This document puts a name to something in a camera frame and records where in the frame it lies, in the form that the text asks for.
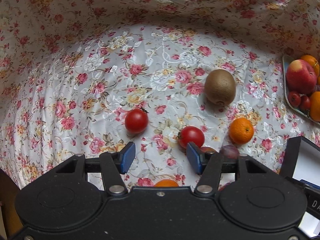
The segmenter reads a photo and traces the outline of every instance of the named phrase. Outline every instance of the circular cover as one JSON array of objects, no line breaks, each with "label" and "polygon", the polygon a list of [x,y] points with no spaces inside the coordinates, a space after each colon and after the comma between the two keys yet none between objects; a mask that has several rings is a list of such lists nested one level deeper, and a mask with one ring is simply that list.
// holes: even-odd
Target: circular cover
[{"label": "circular cover", "polygon": [[18,194],[15,207],[24,223],[59,230],[89,219],[101,201],[101,194],[93,184],[60,174],[26,186]]},{"label": "circular cover", "polygon": [[231,183],[221,192],[219,202],[230,217],[262,231],[297,223],[307,206],[305,195],[294,185],[266,174]]}]

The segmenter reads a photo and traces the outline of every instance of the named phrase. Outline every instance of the floral tablecloth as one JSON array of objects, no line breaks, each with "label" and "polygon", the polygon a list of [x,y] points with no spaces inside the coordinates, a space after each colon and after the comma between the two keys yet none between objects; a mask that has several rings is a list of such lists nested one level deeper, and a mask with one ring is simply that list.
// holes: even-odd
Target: floral tablecloth
[{"label": "floral tablecloth", "polygon": [[[22,188],[75,153],[133,141],[128,188],[194,187],[179,130],[199,127],[218,150],[244,116],[255,132],[240,152],[278,172],[289,137],[320,145],[319,127],[284,101],[281,62],[319,54],[319,11],[320,0],[0,0],[0,168]],[[230,106],[203,94],[214,69],[236,80]],[[149,125],[132,136],[124,119],[135,106]]]}]

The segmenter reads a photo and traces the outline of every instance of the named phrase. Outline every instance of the fruit tray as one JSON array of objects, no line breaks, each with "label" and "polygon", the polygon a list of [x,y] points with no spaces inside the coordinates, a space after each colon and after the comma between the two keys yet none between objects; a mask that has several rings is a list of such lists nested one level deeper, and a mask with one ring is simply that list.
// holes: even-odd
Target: fruit tray
[{"label": "fruit tray", "polygon": [[287,83],[286,83],[286,78],[285,78],[285,73],[288,69],[289,64],[294,61],[295,59],[293,57],[290,57],[289,55],[283,55],[282,56],[282,63],[283,63],[283,80],[284,80],[284,97],[285,100],[287,101],[288,105],[292,108],[292,110],[298,112],[299,114],[303,115],[304,117],[310,119],[312,122],[320,125],[319,122],[314,121],[312,118],[310,118],[308,115],[304,114],[301,112],[298,108],[293,107],[288,100],[288,94],[289,94],[289,89],[287,88]]}]

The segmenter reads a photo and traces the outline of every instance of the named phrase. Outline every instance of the blue gripper pad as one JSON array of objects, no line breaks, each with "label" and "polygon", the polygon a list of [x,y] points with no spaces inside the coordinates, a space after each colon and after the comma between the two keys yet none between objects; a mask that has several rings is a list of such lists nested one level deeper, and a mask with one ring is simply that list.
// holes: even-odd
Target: blue gripper pad
[{"label": "blue gripper pad", "polygon": [[200,163],[200,157],[190,143],[187,144],[187,158],[195,173],[202,174],[202,165]]},{"label": "blue gripper pad", "polygon": [[123,153],[122,161],[120,163],[121,174],[126,174],[136,157],[136,145],[132,143],[129,148]]}]

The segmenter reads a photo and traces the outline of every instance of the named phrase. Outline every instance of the white tray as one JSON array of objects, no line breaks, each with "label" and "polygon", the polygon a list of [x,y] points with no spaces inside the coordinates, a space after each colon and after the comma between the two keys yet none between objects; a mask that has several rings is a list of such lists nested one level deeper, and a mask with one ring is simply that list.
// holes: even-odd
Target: white tray
[{"label": "white tray", "polygon": [[289,103],[289,100],[288,100],[288,94],[289,94],[289,89],[287,89],[287,83],[286,83],[286,80],[285,80],[285,73],[287,71],[287,68],[289,66],[289,64],[294,61],[294,58],[293,57],[290,57],[288,55],[283,55],[282,56],[282,63],[283,63],[283,80],[284,80],[284,97],[285,97],[285,100],[287,101],[288,105],[292,108],[292,110],[298,112],[299,114],[302,114],[304,117],[310,119],[312,122],[320,125],[319,122],[316,122],[314,120],[312,120],[309,116],[307,116],[306,114],[304,114],[303,112],[301,112],[298,108],[296,107],[293,107],[292,105],[290,105]]}]

